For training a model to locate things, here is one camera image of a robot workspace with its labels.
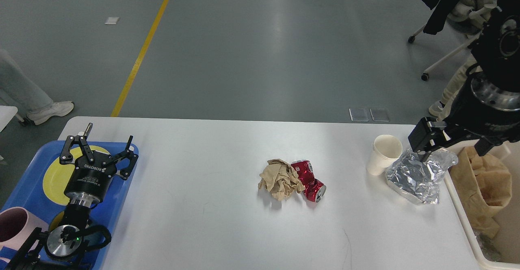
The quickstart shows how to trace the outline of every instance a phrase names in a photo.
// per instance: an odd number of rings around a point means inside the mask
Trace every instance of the crushed soda can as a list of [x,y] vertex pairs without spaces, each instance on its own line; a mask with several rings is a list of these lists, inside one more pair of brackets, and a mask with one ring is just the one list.
[[296,170],[298,173],[298,179],[300,179],[301,183],[305,186],[303,194],[306,196],[307,200],[318,203],[321,198],[323,198],[327,186],[314,178],[310,161],[295,161],[291,163],[291,166]]

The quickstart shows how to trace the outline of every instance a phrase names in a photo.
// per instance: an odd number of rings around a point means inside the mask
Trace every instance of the chair leg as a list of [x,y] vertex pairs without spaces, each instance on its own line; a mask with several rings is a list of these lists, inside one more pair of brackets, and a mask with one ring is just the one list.
[[458,48],[452,50],[450,53],[448,53],[447,55],[444,55],[444,57],[442,57],[442,59],[439,59],[437,62],[435,62],[433,65],[429,66],[426,70],[424,70],[423,74],[421,75],[421,79],[423,81],[428,81],[429,79],[429,72],[431,72],[433,69],[435,69],[436,67],[438,67],[440,64],[442,64],[443,62],[445,62],[447,59],[449,59],[450,57],[453,57],[454,55],[456,55],[457,53],[459,53],[461,50],[465,49],[466,47],[468,47],[472,42],[474,42],[477,38],[479,38],[479,35],[480,33],[478,33],[477,35],[474,35],[472,38],[466,40],[466,42],[464,42],[463,44],[461,44]]
[[28,119],[23,118],[22,116],[20,116],[19,113],[16,113],[15,117],[18,119],[18,122],[20,123],[20,125],[22,125],[24,127],[29,124]]
[[408,38],[408,43],[409,44],[412,44],[415,40],[416,40],[416,36],[419,35],[422,30],[424,30],[424,27],[426,27],[426,24],[424,24],[423,26],[421,26],[420,29],[417,29],[416,32],[414,32],[414,34],[412,34],[409,38]]

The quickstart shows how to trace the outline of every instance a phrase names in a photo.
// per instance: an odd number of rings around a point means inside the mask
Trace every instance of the blue tray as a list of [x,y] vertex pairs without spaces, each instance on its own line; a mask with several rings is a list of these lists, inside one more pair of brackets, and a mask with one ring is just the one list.
[[[58,213],[65,210],[65,206],[50,201],[43,192],[43,177],[45,172],[47,171],[47,168],[49,168],[50,164],[59,157],[64,144],[65,141],[49,142],[37,151],[36,155],[34,155],[34,158],[27,167],[26,172],[16,185],[15,190],[13,190],[11,196],[7,199],[7,202],[0,212],[11,207],[24,207],[29,212],[50,224]],[[115,155],[124,150],[126,143],[89,142],[89,145],[103,147],[108,150],[111,155]],[[134,153],[139,154],[137,147],[133,144],[132,146],[134,147]],[[125,168],[128,166],[128,163],[128,159],[122,160],[117,163],[117,168],[119,170]],[[119,217],[119,213],[121,213],[133,177],[134,172],[130,174],[130,177],[126,181],[123,181],[119,177],[115,177],[103,202],[91,211],[92,220],[97,222],[97,224],[106,226],[110,233],[114,232],[117,218]],[[99,270],[109,246],[110,244],[99,251],[86,253],[82,263],[89,263],[92,265],[92,270]],[[40,255],[42,260],[51,261],[44,250],[41,250]]]

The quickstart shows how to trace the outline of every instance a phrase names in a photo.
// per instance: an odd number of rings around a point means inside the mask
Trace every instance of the trash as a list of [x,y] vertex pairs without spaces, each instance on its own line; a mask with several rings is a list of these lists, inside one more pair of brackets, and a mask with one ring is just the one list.
[[278,201],[288,198],[294,191],[299,194],[305,190],[298,173],[290,164],[280,159],[271,159],[267,163],[260,174],[262,180],[258,183],[258,190],[266,188]]
[[512,197],[511,173],[493,155],[480,157],[474,147],[459,153],[451,179],[473,229],[494,238],[500,226],[493,216],[509,204]]
[[479,247],[481,248],[484,257],[492,262],[502,262],[502,254],[496,249],[492,239],[475,230],[473,233],[475,233],[475,238],[479,243]]
[[439,186],[457,156],[444,148],[434,151],[426,163],[408,149],[386,170],[386,182],[414,204],[438,204]]
[[310,161],[295,161],[291,163],[291,166],[296,170],[298,173],[298,179],[300,179],[301,183],[305,186],[303,194],[306,196],[307,200],[318,203],[321,198],[323,198],[327,186],[314,178],[314,172],[312,172]]

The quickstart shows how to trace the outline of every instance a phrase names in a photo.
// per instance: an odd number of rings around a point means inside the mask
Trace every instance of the pants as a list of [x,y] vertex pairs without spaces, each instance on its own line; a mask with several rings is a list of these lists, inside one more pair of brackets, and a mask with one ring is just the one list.
[[[442,104],[446,105],[442,112],[439,114],[439,117],[437,120],[444,120],[447,118],[451,112],[451,104],[453,103],[453,100],[455,100],[455,97],[457,97],[457,94],[459,94],[459,90],[466,82],[466,79],[468,77],[466,76],[466,71],[468,68],[474,64],[476,64],[477,61],[473,57],[473,55],[470,55],[464,65],[460,66],[460,68],[455,72],[453,77],[451,77],[450,81],[448,82],[448,85],[446,85],[446,88],[444,88],[444,91],[442,92],[442,98],[440,101]],[[480,67],[477,67],[474,72],[482,71]]]
[[50,107],[52,99],[27,78],[7,51],[0,49],[0,90],[22,105],[28,113]]

